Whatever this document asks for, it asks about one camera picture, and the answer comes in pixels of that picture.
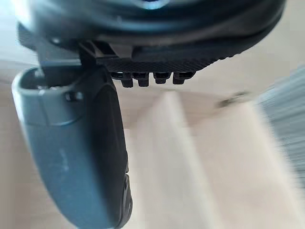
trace gray fabric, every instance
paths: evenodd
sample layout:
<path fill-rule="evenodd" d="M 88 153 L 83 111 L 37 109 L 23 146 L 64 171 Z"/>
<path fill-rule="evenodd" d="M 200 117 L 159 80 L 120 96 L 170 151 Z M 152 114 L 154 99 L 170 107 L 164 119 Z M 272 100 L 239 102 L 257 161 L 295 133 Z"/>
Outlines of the gray fabric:
<path fill-rule="evenodd" d="M 269 117 L 305 191 L 305 67 L 274 85 L 258 102 Z"/>

